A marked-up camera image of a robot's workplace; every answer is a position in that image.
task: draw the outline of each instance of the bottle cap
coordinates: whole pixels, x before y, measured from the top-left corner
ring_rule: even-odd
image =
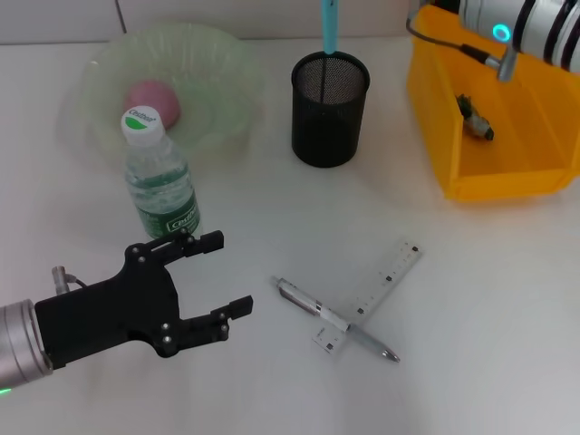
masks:
[[[165,135],[159,113],[149,106],[136,106],[126,111],[121,118],[121,129],[133,147],[157,145]]]

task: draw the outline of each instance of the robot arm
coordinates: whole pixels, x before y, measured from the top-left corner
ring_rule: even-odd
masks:
[[[169,358],[228,338],[227,319],[252,312],[251,296],[200,317],[179,317],[178,294],[165,266],[224,246],[217,231],[196,240],[178,232],[129,246],[113,278],[33,306],[0,308],[0,391],[32,382],[67,363],[128,341],[148,343]]]
[[[511,79],[518,53],[580,73],[580,4],[576,0],[433,0],[431,3],[459,14],[461,25],[471,32],[506,44],[504,57],[499,60],[475,47],[436,42],[411,32],[435,44],[456,48],[498,69],[501,81]]]

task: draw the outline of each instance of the white wall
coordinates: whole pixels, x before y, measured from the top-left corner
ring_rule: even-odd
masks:
[[[119,34],[114,0],[0,0],[0,44],[108,41]]]
[[[321,35],[320,0],[120,0],[127,30],[159,21],[214,25],[240,38]],[[404,34],[409,0],[341,0],[342,36]]]
[[[342,36],[404,33],[409,2],[341,0]],[[115,0],[0,0],[0,44],[107,41],[122,34]],[[241,38],[321,35],[320,0],[120,0],[129,31],[159,21],[214,25]]]

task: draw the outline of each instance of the bottle label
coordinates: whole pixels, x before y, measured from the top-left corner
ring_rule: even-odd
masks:
[[[182,207],[170,213],[154,214],[140,208],[137,211],[147,234],[153,238],[166,236],[181,228],[193,233],[199,226],[199,208],[195,193]]]

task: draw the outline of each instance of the pink ball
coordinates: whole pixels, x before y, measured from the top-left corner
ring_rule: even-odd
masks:
[[[173,126],[181,114],[178,96],[167,84],[157,80],[144,80],[131,86],[125,98],[125,111],[135,106],[150,106],[158,111],[165,130]]]

